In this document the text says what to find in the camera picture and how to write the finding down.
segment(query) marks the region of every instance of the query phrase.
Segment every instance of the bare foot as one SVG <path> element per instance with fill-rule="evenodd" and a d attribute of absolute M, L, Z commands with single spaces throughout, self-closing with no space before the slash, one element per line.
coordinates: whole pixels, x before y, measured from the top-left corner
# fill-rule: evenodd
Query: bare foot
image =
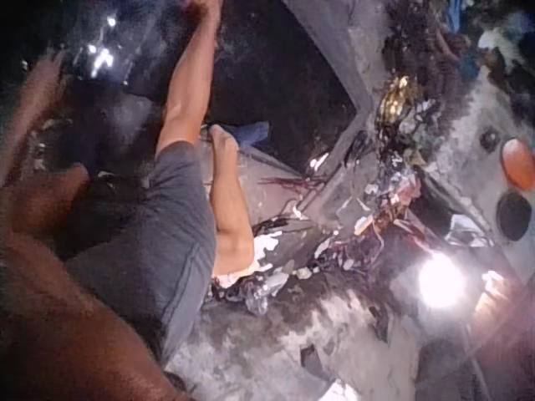
<path fill-rule="evenodd" d="M 210 128 L 209 134 L 211 142 L 214 146 L 214 151 L 237 153 L 239 146 L 232 135 L 226 132 L 220 125 L 213 125 Z"/>

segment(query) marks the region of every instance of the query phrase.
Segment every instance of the gray shorts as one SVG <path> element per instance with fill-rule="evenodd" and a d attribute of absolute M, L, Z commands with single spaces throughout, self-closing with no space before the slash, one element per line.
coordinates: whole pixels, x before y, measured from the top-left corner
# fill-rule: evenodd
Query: gray shorts
<path fill-rule="evenodd" d="M 164 149 L 133 221 L 66 265 L 162 363 L 189 334 L 214 265 L 215 225 L 193 145 Z"/>

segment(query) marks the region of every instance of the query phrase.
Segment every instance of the gold object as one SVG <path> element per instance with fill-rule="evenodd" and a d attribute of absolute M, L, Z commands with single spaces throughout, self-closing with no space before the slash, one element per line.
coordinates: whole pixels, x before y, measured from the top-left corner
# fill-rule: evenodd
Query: gold object
<path fill-rule="evenodd" d="M 418 93 L 418 84 L 409 81 L 408 76 L 396 77 L 381 101 L 376 124 L 380 127 L 397 123 L 405 105 L 413 104 Z"/>

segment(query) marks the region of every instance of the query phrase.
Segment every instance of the fingers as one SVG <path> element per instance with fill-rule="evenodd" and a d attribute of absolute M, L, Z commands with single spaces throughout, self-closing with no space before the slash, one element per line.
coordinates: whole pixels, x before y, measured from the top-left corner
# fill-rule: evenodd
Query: fingers
<path fill-rule="evenodd" d="M 65 59 L 65 54 L 67 51 L 63 48 L 59 50 L 59 52 L 56 54 L 56 58 L 53 60 L 54 66 L 56 66 L 58 69 L 61 67 L 61 64 L 63 63 Z"/>

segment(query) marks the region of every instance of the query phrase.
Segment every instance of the man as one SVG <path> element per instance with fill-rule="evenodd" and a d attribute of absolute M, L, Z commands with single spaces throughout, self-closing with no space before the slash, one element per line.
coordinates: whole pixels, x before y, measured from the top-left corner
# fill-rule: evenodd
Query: man
<path fill-rule="evenodd" d="M 230 273 L 252 259 L 236 143 L 221 128 L 211 129 L 217 234 L 194 148 L 210 96 L 222 0 L 191 6 L 198 26 L 171 79 L 150 188 L 118 237 L 67 269 L 39 241 L 94 175 L 90 152 L 66 171 L 3 190 L 0 384 L 10 398 L 183 399 L 145 344 L 165 364 L 191 329 L 214 263 L 216 274 Z M 39 99 L 22 93 L 14 150 L 42 108 Z"/>

